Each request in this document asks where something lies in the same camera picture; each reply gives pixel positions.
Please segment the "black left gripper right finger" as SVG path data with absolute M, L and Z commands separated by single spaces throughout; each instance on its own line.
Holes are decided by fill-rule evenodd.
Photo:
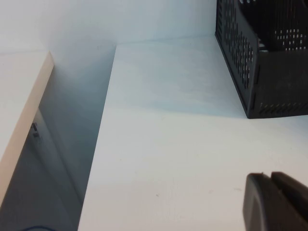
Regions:
M 308 215 L 308 187 L 283 172 L 272 172 L 271 180 L 301 216 Z

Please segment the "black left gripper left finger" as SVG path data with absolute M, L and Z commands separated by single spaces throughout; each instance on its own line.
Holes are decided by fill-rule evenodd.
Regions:
M 243 218 L 247 231 L 306 231 L 308 216 L 301 216 L 263 173 L 246 178 Z

